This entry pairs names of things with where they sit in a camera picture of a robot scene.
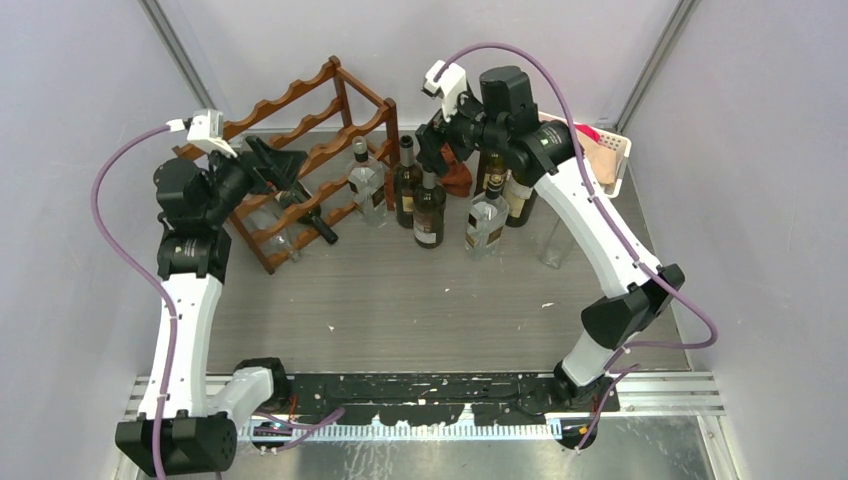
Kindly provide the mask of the square clear bottle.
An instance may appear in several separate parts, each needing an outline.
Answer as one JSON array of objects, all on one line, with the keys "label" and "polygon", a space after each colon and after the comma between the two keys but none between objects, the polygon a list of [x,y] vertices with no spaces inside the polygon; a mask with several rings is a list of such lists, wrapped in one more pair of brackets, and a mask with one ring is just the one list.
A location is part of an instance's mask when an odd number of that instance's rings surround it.
[{"label": "square clear bottle", "polygon": [[366,225],[379,228],[385,224],[388,212],[384,165],[371,153],[365,137],[355,137],[351,147],[354,157],[347,183],[355,209]]}]

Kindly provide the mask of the clear bottle gold cap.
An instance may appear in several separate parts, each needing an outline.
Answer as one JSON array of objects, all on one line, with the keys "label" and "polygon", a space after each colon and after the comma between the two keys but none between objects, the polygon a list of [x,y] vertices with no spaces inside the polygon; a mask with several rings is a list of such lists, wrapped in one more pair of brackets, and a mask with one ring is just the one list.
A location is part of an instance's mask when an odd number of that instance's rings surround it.
[{"label": "clear bottle gold cap", "polygon": [[504,184],[503,174],[492,174],[484,192],[472,199],[465,248],[474,260],[487,258],[497,251],[509,214],[509,206],[502,196]]}]

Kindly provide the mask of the dark wine bottle cream label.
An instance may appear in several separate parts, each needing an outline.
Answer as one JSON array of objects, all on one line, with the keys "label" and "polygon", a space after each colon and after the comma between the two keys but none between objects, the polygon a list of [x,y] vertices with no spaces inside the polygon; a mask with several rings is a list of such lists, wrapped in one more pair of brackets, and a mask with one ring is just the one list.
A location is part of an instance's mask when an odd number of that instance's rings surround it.
[{"label": "dark wine bottle cream label", "polygon": [[506,225],[513,228],[524,226],[532,214],[538,198],[537,192],[532,186],[525,185],[520,175],[516,176],[510,171],[502,196],[509,206]]}]

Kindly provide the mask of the clear bottle front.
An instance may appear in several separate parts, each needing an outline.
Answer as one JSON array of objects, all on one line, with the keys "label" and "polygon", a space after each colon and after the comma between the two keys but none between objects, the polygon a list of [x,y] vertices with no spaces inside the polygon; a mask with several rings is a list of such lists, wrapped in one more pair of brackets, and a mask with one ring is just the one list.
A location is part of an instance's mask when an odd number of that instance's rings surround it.
[{"label": "clear bottle front", "polygon": [[576,240],[565,222],[557,218],[543,238],[538,259],[549,268],[559,269],[576,245]]}]

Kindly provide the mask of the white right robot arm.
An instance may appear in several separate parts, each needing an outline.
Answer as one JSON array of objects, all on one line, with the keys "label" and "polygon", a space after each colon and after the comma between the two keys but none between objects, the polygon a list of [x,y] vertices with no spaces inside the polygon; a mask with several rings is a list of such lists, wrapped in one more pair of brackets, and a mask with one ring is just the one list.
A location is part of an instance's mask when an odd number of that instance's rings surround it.
[{"label": "white right robot arm", "polygon": [[621,350],[676,297],[685,276],[674,264],[661,265],[627,228],[601,192],[571,119],[540,120],[525,72],[493,68],[481,75],[480,86],[476,98],[465,70],[442,60],[425,74],[423,92],[442,105],[416,131],[420,187],[434,189],[447,173],[444,145],[459,160],[473,151],[498,153],[569,228],[605,294],[582,311],[584,331],[553,371],[556,400],[577,411],[592,400],[594,385]]}]

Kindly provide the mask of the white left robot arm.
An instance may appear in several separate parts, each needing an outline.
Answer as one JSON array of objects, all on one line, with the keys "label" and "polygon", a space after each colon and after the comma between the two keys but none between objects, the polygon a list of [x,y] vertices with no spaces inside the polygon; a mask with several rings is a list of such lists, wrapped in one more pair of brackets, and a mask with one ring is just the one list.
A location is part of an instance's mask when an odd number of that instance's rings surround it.
[{"label": "white left robot arm", "polygon": [[214,397],[206,374],[231,247],[223,225],[247,196],[291,186],[307,157],[297,150],[214,152],[208,168],[173,158],[153,175],[164,228],[153,280],[163,301],[161,322],[138,412],[115,433],[118,449],[150,477],[228,470],[237,433],[253,413],[277,413],[290,403],[292,388],[278,358],[241,361]]}]

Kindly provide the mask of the green wine bottle silver neck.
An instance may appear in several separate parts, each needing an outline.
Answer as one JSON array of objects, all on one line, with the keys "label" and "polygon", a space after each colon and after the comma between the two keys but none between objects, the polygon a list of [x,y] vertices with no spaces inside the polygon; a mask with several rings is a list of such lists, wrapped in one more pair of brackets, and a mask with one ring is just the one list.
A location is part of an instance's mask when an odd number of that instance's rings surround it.
[{"label": "green wine bottle silver neck", "polygon": [[400,161],[393,168],[393,190],[395,194],[395,216],[398,224],[406,229],[413,228],[413,195],[422,181],[422,170],[416,162],[414,138],[400,137]]}]

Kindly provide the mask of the wooden wine rack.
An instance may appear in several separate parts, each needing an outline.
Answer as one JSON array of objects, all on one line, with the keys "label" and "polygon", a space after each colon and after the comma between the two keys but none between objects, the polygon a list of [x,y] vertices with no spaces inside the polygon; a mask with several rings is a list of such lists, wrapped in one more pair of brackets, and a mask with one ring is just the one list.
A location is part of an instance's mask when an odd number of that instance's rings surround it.
[{"label": "wooden wine rack", "polygon": [[363,81],[342,66],[339,58],[331,56],[319,72],[308,80],[295,80],[287,90],[273,100],[258,101],[244,118],[224,121],[224,139],[244,140],[257,134],[256,127],[263,120],[282,112],[308,94],[331,85],[333,96],[318,113],[307,114],[289,131],[267,132],[266,142],[277,149],[299,147],[308,153],[299,179],[309,185],[312,198],[299,205],[289,206],[281,218],[268,227],[247,226],[251,214],[271,205],[271,195],[253,195],[244,200],[229,217],[229,224],[243,238],[245,244],[269,274],[291,261],[293,255],[286,251],[272,253],[270,241],[293,227],[309,209],[324,208],[323,220],[334,227],[354,212],[355,203],[344,201],[341,194],[347,190],[347,180],[342,173],[332,174],[329,163],[340,163],[357,136],[383,130],[385,139],[376,144],[368,140],[368,147],[377,160],[387,167],[400,160],[399,127],[396,102],[377,94]]}]

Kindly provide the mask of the brown suede cloth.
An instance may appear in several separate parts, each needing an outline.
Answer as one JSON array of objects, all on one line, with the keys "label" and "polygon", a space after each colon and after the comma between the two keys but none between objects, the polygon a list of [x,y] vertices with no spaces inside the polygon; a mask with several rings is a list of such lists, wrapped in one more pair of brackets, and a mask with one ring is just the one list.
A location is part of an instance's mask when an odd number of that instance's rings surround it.
[{"label": "brown suede cloth", "polygon": [[441,154],[448,166],[448,173],[442,177],[441,185],[452,196],[469,197],[473,182],[470,170],[457,160],[447,143],[442,146]]}]

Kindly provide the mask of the pink cloth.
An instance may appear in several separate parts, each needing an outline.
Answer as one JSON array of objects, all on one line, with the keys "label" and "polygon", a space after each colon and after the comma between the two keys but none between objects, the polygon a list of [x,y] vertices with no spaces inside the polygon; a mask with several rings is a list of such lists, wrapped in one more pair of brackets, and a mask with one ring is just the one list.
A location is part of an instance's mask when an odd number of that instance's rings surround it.
[{"label": "pink cloth", "polygon": [[582,133],[583,135],[592,139],[594,142],[596,142],[596,143],[600,142],[601,135],[593,127],[586,125],[586,124],[576,123],[575,128],[577,129],[577,131],[579,133]]}]

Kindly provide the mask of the beige cloth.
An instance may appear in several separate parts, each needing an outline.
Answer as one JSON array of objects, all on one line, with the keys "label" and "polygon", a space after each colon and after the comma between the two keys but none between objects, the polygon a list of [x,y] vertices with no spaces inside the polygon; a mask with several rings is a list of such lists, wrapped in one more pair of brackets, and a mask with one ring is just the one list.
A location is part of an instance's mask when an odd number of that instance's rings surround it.
[{"label": "beige cloth", "polygon": [[617,157],[614,150],[578,132],[579,143],[588,158],[592,172],[598,183],[604,186],[614,185],[617,179]]}]

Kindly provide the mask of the white plastic basket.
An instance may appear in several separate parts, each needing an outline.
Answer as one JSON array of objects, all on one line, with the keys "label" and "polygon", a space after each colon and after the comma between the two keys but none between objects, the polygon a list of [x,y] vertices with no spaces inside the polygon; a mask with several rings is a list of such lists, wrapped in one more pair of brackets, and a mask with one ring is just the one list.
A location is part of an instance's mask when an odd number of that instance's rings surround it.
[{"label": "white plastic basket", "polygon": [[[564,117],[545,112],[539,113],[539,120],[567,123]],[[593,175],[592,179],[595,184],[592,190],[595,196],[603,195],[610,199],[616,198],[623,184],[632,142],[619,134],[579,122],[576,123],[576,130],[580,148],[584,152],[584,160],[587,162],[587,173],[591,173],[590,176]],[[564,162],[557,165],[558,170],[562,172],[563,167],[570,169],[571,179],[576,179],[579,187],[577,196],[589,198],[590,195],[583,184],[578,162],[573,160],[575,158],[573,139],[568,131],[563,136],[570,146],[566,147],[566,155],[568,156],[562,158]]]}]

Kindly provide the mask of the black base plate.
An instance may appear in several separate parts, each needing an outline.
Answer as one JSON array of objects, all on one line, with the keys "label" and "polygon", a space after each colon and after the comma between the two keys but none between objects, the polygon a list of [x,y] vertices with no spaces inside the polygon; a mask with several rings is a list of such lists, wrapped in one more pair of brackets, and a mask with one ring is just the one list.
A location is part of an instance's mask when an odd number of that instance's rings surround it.
[{"label": "black base plate", "polygon": [[340,425],[448,426],[469,410],[475,426],[541,424],[556,414],[591,416],[620,402],[604,378],[567,399],[549,373],[303,373],[289,378],[288,395],[259,407],[284,420],[314,424],[338,408]]}]

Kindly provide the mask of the aluminium frame rail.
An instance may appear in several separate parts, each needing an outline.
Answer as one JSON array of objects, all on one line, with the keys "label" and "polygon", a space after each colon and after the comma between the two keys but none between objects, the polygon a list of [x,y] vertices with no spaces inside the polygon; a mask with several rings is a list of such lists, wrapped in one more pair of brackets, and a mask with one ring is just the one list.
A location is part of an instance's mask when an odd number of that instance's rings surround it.
[{"label": "aluminium frame rail", "polygon": [[618,418],[723,417],[712,374],[647,371],[612,378],[582,400],[554,397],[544,372],[294,374],[291,397],[275,415],[316,424],[333,441],[547,440],[571,436],[597,411]]}]

